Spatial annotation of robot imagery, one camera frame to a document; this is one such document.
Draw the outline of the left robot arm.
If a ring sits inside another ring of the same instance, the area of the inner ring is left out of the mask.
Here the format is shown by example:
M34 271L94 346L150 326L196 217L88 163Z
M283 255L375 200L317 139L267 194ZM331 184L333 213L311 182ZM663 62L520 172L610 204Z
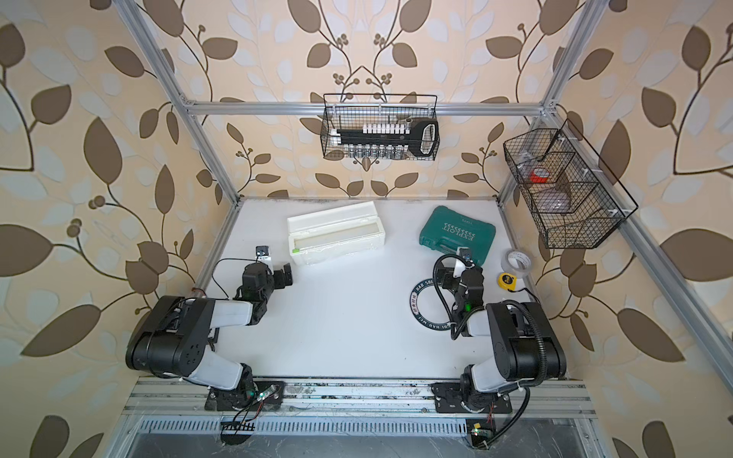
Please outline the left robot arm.
M242 272L242 284L233 300L163 296L133 333L126 366L212 389L242 389L247 368L215 351L216 331L259 324L273 292L292 284L290 264L272 270L255 261Z

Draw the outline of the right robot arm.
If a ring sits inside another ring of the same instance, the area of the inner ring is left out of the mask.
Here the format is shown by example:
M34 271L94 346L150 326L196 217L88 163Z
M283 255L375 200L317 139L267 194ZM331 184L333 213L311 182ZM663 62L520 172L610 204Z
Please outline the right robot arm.
M467 366L461 376L464 397L537 387L566 375L566 356L540 303L484 303L479 267L450 275L446 288L454 296L450 337L489 337L492 344L490 358Z

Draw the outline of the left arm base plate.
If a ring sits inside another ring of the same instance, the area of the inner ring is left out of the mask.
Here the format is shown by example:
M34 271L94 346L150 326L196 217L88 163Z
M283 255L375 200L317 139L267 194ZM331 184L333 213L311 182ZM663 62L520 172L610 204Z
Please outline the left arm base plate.
M265 410L278 410L284 400L286 382L282 380L255 380L246 382L234 390L209 389L204 409L206 411L239 411L257 408L263 403Z

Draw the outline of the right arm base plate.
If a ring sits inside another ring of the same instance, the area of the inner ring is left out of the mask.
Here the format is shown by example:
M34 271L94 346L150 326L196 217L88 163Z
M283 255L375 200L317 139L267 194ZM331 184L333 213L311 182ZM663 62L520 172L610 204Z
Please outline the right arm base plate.
M488 415L509 414L513 407L509 399L496 393L483 393L464 387L458 382L443 382L431 385L435 410L438 413L473 413Z

